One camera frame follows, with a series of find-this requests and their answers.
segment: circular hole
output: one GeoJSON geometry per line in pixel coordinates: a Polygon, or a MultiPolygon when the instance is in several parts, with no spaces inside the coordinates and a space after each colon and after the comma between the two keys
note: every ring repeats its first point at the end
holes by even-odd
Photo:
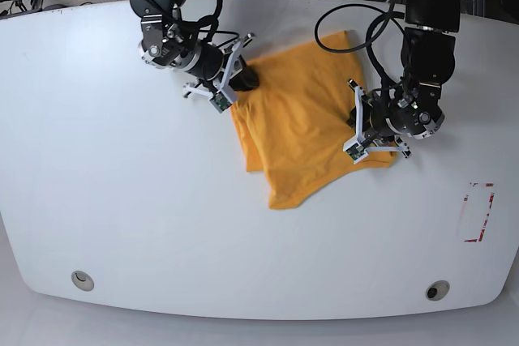
{"type": "Polygon", "coordinates": [[[87,278],[83,274],[80,274],[77,272],[74,274],[75,274],[75,278],[78,279],[82,283],[84,283],[87,280],[87,278]]]}
{"type": "Polygon", "coordinates": [[[85,292],[90,292],[94,289],[94,280],[84,271],[73,271],[72,283],[74,283],[77,288],[85,292]]]}
{"type": "Polygon", "coordinates": [[[438,289],[436,289],[436,288],[429,288],[429,290],[427,291],[427,297],[429,297],[430,299],[434,299],[437,294],[438,294],[438,289]]]}
{"type": "Polygon", "coordinates": [[[439,301],[447,296],[450,288],[451,287],[447,281],[436,281],[433,285],[427,288],[425,296],[427,300],[439,301]]]}

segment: screw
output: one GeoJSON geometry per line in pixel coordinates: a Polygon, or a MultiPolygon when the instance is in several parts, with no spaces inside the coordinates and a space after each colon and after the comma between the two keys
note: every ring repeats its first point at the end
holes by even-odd
{"type": "Polygon", "coordinates": [[[418,119],[420,119],[421,123],[429,123],[429,121],[431,120],[431,115],[429,115],[429,113],[424,112],[420,114],[418,119]]]}
{"type": "Polygon", "coordinates": [[[159,54],[159,48],[157,48],[155,45],[150,46],[149,53],[155,57],[159,54]]]}

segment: table surface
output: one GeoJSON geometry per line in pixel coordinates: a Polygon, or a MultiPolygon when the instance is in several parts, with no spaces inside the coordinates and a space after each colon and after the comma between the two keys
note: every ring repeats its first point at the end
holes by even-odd
{"type": "MultiPolygon", "coordinates": [[[[254,58],[311,41],[316,20],[345,2],[225,0],[221,27],[254,32],[254,58]]],[[[213,7],[188,0],[182,13],[213,7]]],[[[339,12],[323,34],[359,43],[374,17],[339,12]]],[[[416,314],[500,294],[519,246],[519,27],[462,17],[441,132],[411,140],[410,160],[351,173],[288,211],[269,210],[264,176],[245,172],[229,112],[183,99],[188,76],[146,66],[140,39],[127,2],[0,21],[0,212],[30,288],[259,319],[416,314]],[[491,192],[484,239],[465,242],[491,192]],[[78,290],[73,271],[91,275],[93,291],[78,290]],[[428,301],[437,280],[450,292],[428,301]]],[[[393,26],[375,44],[395,78],[400,48],[393,26]]]]}

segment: yellow shirt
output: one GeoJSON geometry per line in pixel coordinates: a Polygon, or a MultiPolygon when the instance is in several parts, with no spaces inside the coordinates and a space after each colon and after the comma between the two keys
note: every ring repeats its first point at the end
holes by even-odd
{"type": "MultiPolygon", "coordinates": [[[[322,39],[350,47],[345,32],[322,39]]],[[[347,80],[364,85],[354,54],[334,54],[315,42],[249,62],[259,87],[240,92],[231,113],[247,160],[247,172],[263,170],[273,209],[299,206],[339,177],[365,168],[387,168],[396,153],[371,153],[354,165],[342,151],[355,130],[346,124],[355,107],[347,80]]]]}

